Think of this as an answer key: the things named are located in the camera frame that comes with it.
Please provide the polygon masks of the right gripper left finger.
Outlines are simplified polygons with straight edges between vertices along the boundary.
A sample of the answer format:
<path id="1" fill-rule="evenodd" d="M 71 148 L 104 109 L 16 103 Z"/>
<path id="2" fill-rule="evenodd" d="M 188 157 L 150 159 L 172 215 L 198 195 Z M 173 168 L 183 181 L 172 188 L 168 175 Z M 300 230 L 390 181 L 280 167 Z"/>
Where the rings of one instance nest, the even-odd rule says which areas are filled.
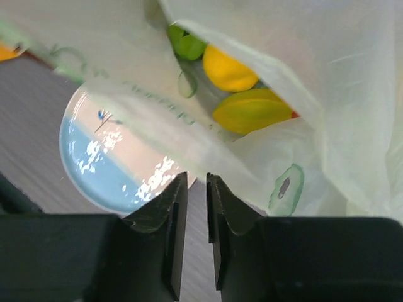
<path id="1" fill-rule="evenodd" d="M 188 177 L 132 214 L 46 214 L 1 178 L 2 301 L 178 301 Z"/>

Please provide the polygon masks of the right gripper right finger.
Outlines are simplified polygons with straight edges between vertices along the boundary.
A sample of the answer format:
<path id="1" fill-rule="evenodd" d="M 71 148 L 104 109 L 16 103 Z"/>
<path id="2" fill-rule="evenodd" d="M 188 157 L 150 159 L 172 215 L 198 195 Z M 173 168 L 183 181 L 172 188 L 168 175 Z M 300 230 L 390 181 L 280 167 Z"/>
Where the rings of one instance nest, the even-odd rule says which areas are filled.
<path id="1" fill-rule="evenodd" d="M 401 301 L 402 225 L 382 217 L 265 217 L 207 174 L 223 301 Z"/>

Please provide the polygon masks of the cream and blue ceramic plate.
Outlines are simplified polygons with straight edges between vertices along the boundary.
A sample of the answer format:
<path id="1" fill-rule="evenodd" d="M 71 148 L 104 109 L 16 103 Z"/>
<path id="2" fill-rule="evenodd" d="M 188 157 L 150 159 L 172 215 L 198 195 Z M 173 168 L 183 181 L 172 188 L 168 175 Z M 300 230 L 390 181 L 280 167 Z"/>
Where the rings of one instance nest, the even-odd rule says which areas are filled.
<path id="1" fill-rule="evenodd" d="M 119 215 L 138 210 L 184 171 L 99 108 L 81 87 L 65 109 L 59 148 L 77 190 L 102 210 Z"/>

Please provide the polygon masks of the yellow fake pear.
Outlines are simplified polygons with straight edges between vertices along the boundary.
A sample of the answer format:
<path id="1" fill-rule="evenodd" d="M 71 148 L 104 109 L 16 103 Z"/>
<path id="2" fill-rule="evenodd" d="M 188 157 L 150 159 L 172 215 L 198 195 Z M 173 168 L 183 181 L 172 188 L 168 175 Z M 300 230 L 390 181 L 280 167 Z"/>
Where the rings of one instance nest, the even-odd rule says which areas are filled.
<path id="1" fill-rule="evenodd" d="M 222 91 L 246 91 L 259 81 L 253 70 L 211 44 L 207 45 L 202 62 L 207 78 Z"/>

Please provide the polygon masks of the green avocado print plastic bag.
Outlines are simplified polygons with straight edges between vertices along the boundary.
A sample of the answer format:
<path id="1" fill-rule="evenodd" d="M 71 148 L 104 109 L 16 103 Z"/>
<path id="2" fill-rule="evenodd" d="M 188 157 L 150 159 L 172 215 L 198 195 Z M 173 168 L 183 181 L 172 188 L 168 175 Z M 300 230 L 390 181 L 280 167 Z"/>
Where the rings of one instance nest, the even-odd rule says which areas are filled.
<path id="1" fill-rule="evenodd" d="M 240 135 L 176 25 L 251 68 L 299 117 Z M 1 42 L 78 82 L 192 178 L 270 216 L 402 219 L 401 1 L 2 1 Z"/>

